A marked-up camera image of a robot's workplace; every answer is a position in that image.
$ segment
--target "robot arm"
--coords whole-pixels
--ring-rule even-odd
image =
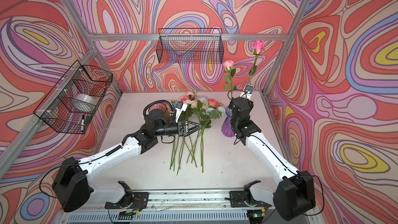
[[[157,103],[167,103],[171,107],[172,120],[169,121],[162,110],[146,111]],[[191,121],[178,121],[187,105],[181,102],[174,108],[168,101],[152,102],[145,107],[143,116],[145,124],[135,133],[128,134],[123,141],[107,150],[76,160],[67,158],[57,173],[52,184],[59,202],[65,212],[71,212],[83,206],[86,202],[131,202],[124,200],[131,196],[131,189],[119,182],[111,186],[98,186],[94,180],[102,173],[117,164],[138,156],[158,143],[158,136],[189,136],[202,126]]]
[[[269,189],[258,180],[246,184],[245,201],[248,204],[260,201],[274,205],[281,217],[291,220],[315,207],[314,181],[309,172],[300,172],[277,152],[260,128],[250,120],[252,91],[253,87],[246,85],[240,97],[231,98],[231,127],[236,138],[260,158],[274,178],[277,188]]]

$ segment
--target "wire basket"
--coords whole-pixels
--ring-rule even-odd
[[[111,72],[96,66],[80,65],[49,107],[40,116],[37,107],[34,114],[56,132],[84,134],[112,79]]]
[[[160,28],[156,53],[159,63],[222,64],[220,28]]]

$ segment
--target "swirl pattern backdrop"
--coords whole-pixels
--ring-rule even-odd
[[[62,74],[87,52],[60,0],[0,0],[0,153]],[[66,157],[94,152],[116,101],[110,88],[85,135],[41,127],[0,180],[0,223],[49,223],[61,208],[39,179]],[[54,170],[44,180],[51,194]]]
[[[165,27],[221,27],[224,33],[258,33],[280,27],[286,33],[300,3],[300,0],[72,1],[92,33],[157,33],[158,28]],[[258,16],[265,21],[258,21]]]
[[[397,223],[397,31],[398,0],[312,0],[267,89],[325,223]]]
[[[222,28],[223,33],[286,33],[301,0],[72,0],[89,32],[157,33],[158,28]],[[154,41],[98,41],[123,91],[223,90],[218,65],[159,64]],[[244,85],[251,42],[224,42],[224,60]],[[281,42],[268,42],[252,83],[262,89]]]

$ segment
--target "aluminum frame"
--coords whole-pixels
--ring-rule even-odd
[[[89,49],[81,59],[82,64],[87,64],[91,61],[94,55],[94,50]],[[75,69],[80,66],[79,63],[75,62]],[[72,79],[74,73],[70,72],[64,80],[59,84],[57,88],[64,88],[66,84]],[[49,105],[55,100],[61,91],[55,90],[50,97],[42,104],[39,110],[45,110]],[[14,138],[14,140],[5,148],[3,153],[0,155],[0,179],[7,173],[8,169],[12,166],[14,161],[22,153],[23,149],[27,146],[30,140],[36,135],[39,128],[44,124],[44,122],[39,119],[36,115],[30,119],[30,121],[25,125],[21,132]]]
[[[89,33],[87,34],[91,41],[157,41],[159,40],[159,34],[101,34],[101,33]],[[181,36],[184,34],[167,34],[168,36]],[[288,38],[287,34],[221,34],[223,41],[252,41],[252,40],[263,40],[263,41],[286,41]]]
[[[285,59],[286,55],[288,54],[288,50],[290,47],[290,44],[293,42],[294,40],[294,36],[296,31],[299,28],[300,22],[302,20],[302,18],[304,17],[304,14],[308,8],[308,6],[310,5],[311,0],[301,0],[300,4],[297,8],[297,12],[293,17],[292,23],[289,27],[289,30],[287,32],[288,38],[286,40],[286,42],[284,42],[281,46],[281,49],[278,52],[278,55],[276,56],[275,62],[271,67],[271,71],[269,72],[267,78],[266,78],[266,82],[264,83],[263,86],[263,94],[266,93],[266,91],[268,90],[270,83],[275,79],[281,64],[283,62],[283,60]]]
[[[108,65],[105,62],[105,59],[103,58],[101,52],[98,51],[97,46],[95,45],[95,43],[93,41],[90,40],[89,36],[88,36],[88,30],[82,20],[82,18],[80,17],[79,13],[77,12],[76,7],[74,6],[72,0],[60,0],[61,3],[63,4],[63,6],[65,7],[65,11],[67,12],[67,14],[72,18],[73,22],[75,23],[77,29],[80,32],[80,35],[82,36],[83,40],[86,42],[86,44],[93,48],[96,52],[96,60],[99,64],[99,66],[109,72],[111,72],[111,70],[109,69]],[[112,86],[114,88],[114,90],[120,94],[121,90],[119,88],[119,84],[113,80],[112,81]]]

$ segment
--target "black cable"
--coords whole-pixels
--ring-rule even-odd
[[[268,217],[266,217],[266,218],[261,222],[261,224],[263,224],[264,222],[266,222],[266,220],[268,220],[268,219],[271,217],[271,215],[275,212],[275,210],[276,210],[276,208],[274,208],[274,211],[272,211],[272,213],[271,213]]]
[[[174,137],[174,139],[173,139],[173,141],[172,142],[163,142],[163,136],[160,136],[160,140],[162,141],[162,143],[164,143],[164,144],[172,144],[174,141],[176,141],[176,136],[175,135],[173,135],[173,137]]]
[[[228,97],[228,99],[232,100],[232,102],[235,103],[235,104],[236,104],[236,102],[233,100],[233,98],[230,98],[230,97],[229,97],[229,92],[232,92],[232,91],[242,91],[242,92],[245,93],[246,98],[247,98],[247,92],[245,92],[245,91],[243,91],[243,90],[240,90],[240,89],[232,89],[232,90],[228,91],[228,93],[226,94],[227,97]],[[226,113],[226,109],[225,109],[225,115],[228,116],[228,117],[230,117],[230,118],[232,118],[232,116],[229,116],[229,115]]]
[[[108,208],[108,215],[109,215],[109,220],[112,222],[112,224],[115,224],[115,223],[112,221],[111,214],[109,213],[109,208]]]
[[[100,159],[100,158],[103,158],[103,157],[105,157],[105,156],[106,156],[106,155],[103,155],[103,156],[98,157],[98,158],[96,158],[96,159],[94,159],[94,160],[87,161],[87,162],[84,162],[84,163],[75,163],[75,164],[70,164],[70,165],[60,165],[60,166],[57,166],[57,167],[52,168],[51,170],[47,171],[47,173],[45,173],[44,176],[40,179],[40,182],[39,182],[39,190],[40,190],[43,194],[45,194],[46,196],[57,199],[57,197],[52,196],[52,195],[49,195],[49,194],[47,194],[46,192],[44,192],[44,191],[41,189],[41,184],[42,184],[42,182],[43,182],[44,177],[46,177],[50,172],[52,172],[53,170],[55,170],[55,169],[57,169],[57,168],[68,167],[68,166],[77,166],[77,165],[80,165],[80,164],[91,163],[91,162],[94,162],[94,161],[96,161],[96,160],[98,160],[98,159]]]
[[[152,103],[149,103],[143,110],[142,115],[145,117],[147,115],[147,110],[153,106],[156,105],[158,103],[166,103],[167,105],[169,105],[170,110],[175,111],[175,107],[172,105],[172,103],[168,102],[167,100],[159,100],[159,101],[154,101]]]
[[[230,90],[230,91],[228,91],[227,93],[226,93],[226,96],[228,97],[228,99],[230,99],[230,100],[232,100],[230,97],[229,97],[229,92],[232,92],[232,91],[242,91],[242,92],[244,92],[245,93],[245,95],[246,95],[246,98],[247,98],[247,92],[245,92],[245,91],[243,91],[243,90],[240,90],[240,89],[232,89],[232,90]]]
[[[236,142],[237,139],[238,139],[238,138],[235,138],[234,145],[236,145],[237,143],[240,142],[240,140],[238,140],[238,141]]]
[[[321,211],[319,211],[319,213],[316,213],[316,214],[303,214],[303,215],[305,215],[305,216],[315,216],[315,215],[318,215],[318,214],[320,214],[320,213],[322,213],[322,211],[324,210],[324,208],[325,208],[325,196],[324,196],[324,193],[323,193],[323,187],[322,187],[322,182],[321,182],[321,180],[319,179],[319,177],[317,176],[317,175],[310,175],[310,176],[308,176],[308,177],[305,177],[305,176],[301,176],[301,175],[298,175],[298,174],[296,174],[296,173],[294,173],[294,172],[292,172],[291,170],[289,170],[288,168],[287,168],[287,166],[279,159],[279,157],[278,156],[276,156],[276,154],[272,151],[272,149],[270,148],[270,147],[268,147],[266,144],[265,144],[265,146],[272,152],[272,154],[274,154],[274,156],[279,160],[279,162],[281,162],[281,164],[288,170],[288,171],[290,171],[293,175],[296,175],[296,176],[298,176],[298,177],[302,177],[302,178],[310,178],[310,177],[316,177],[316,178],[318,178],[318,181],[319,181],[319,183],[320,183],[320,185],[321,185],[321,193],[322,193],[322,209],[321,209]]]
[[[253,135],[250,135],[249,137],[255,137],[255,138],[257,138],[258,140],[260,140],[260,141],[272,152],[272,154],[274,154],[274,156],[279,160],[279,162],[281,162],[281,164],[287,169],[287,166],[279,159],[278,156],[276,156],[275,152],[273,152],[273,150],[272,150],[270,147],[268,147],[268,145],[266,145],[261,139],[259,139],[259,138],[256,137],[256,136],[253,136]]]
[[[319,179],[319,177],[318,177],[317,175],[311,175],[311,176],[305,177],[305,176],[302,176],[302,175],[294,174],[294,173],[293,173],[291,170],[289,170],[289,169],[287,169],[287,170],[290,171],[293,175],[296,175],[296,176],[298,176],[298,177],[302,177],[302,178],[316,177],[316,178],[318,178],[318,181],[319,181],[319,183],[320,183],[320,185],[321,185],[322,209],[321,209],[321,211],[319,211],[319,212],[316,213],[316,214],[302,214],[302,215],[305,215],[305,216],[316,216],[316,215],[322,213],[323,210],[325,209],[325,196],[324,196],[324,193],[323,193],[323,186],[322,186],[321,179]]]

